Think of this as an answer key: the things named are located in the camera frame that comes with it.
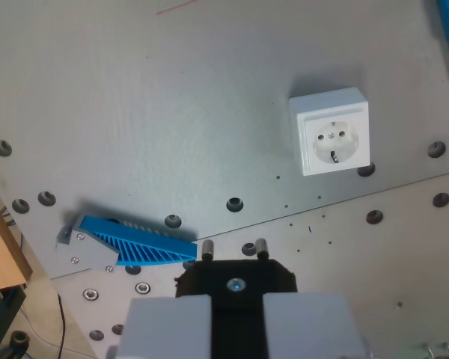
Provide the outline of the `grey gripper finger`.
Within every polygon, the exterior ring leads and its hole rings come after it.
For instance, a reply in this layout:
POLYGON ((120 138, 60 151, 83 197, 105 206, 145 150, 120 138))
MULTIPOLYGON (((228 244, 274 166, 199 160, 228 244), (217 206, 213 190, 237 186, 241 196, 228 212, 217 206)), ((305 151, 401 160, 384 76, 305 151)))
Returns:
POLYGON ((136 298, 119 343, 107 358, 210 358, 212 300, 208 295, 136 298))
POLYGON ((263 296, 270 358, 368 358, 352 311, 342 295, 268 293, 263 296))

